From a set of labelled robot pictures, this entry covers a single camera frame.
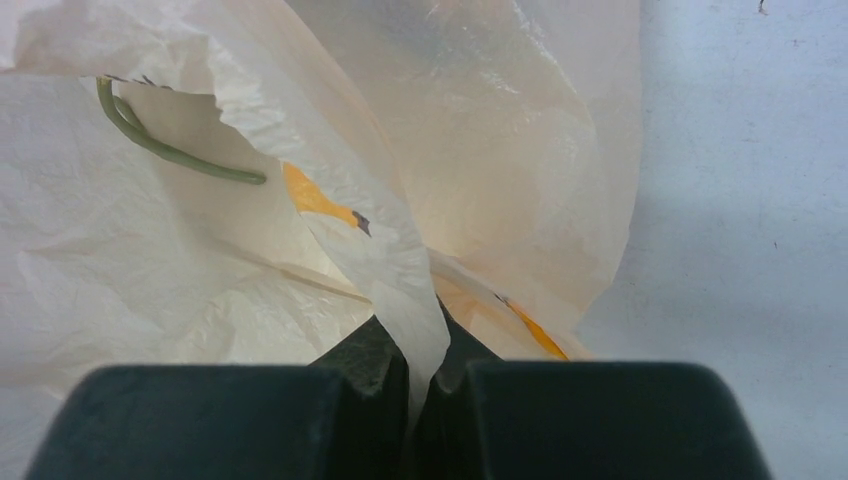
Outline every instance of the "translucent plastic bag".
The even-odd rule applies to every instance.
[[[420,404],[448,344],[437,293],[503,356],[587,355],[570,328],[635,198],[638,3],[0,8],[0,468],[99,365],[308,362],[372,311]],[[104,75],[151,137],[267,182],[134,145]]]

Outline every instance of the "green bean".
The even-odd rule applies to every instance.
[[[118,127],[118,130],[126,135],[130,141],[149,150],[163,160],[205,173],[206,175],[234,180],[236,182],[262,185],[267,180],[262,173],[245,172],[215,165],[152,138],[148,135],[147,129],[144,128],[144,125],[139,121],[129,104],[112,95],[112,80],[108,78],[97,77],[97,96],[100,99],[100,106],[103,107],[103,112]]]

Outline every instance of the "white plastic bag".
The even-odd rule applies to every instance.
[[[0,469],[49,415],[23,405],[92,368],[308,362],[372,309],[420,402],[448,342],[436,292],[503,356],[546,354],[474,285],[586,355],[569,330],[611,282],[635,198],[637,2],[0,8],[0,68],[47,75],[0,78],[0,404],[18,405]],[[116,93],[154,138],[268,182],[132,144],[97,105],[104,74],[128,80]],[[298,215],[281,162],[369,232]]]

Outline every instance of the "crumpled plastic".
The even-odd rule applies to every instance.
[[[433,252],[588,355],[570,329],[612,281],[638,179],[638,2],[0,10],[0,476],[104,364],[306,363],[376,312],[420,402],[448,342],[437,293],[496,353],[546,355],[516,318],[431,277]],[[100,111],[99,75],[124,81],[154,138],[267,183],[130,143]],[[369,235],[298,214],[281,162]]]

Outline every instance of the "white table surface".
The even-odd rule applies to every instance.
[[[643,0],[644,152],[603,358],[730,385],[781,479],[848,478],[848,2]]]

